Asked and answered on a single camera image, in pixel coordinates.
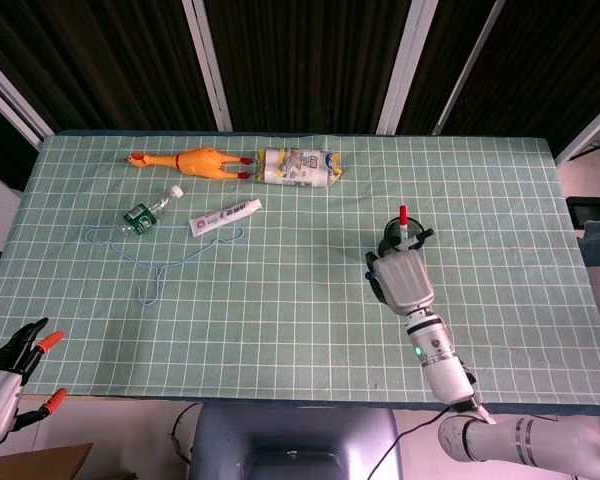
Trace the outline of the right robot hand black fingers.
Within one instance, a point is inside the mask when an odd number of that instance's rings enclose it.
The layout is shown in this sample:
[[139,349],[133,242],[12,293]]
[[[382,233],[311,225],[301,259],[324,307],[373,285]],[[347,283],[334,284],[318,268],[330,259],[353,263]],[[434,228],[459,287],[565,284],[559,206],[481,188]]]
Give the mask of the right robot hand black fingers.
[[379,257],[366,254],[365,278],[376,298],[399,316],[428,310],[434,290],[421,257],[416,250],[396,251]]

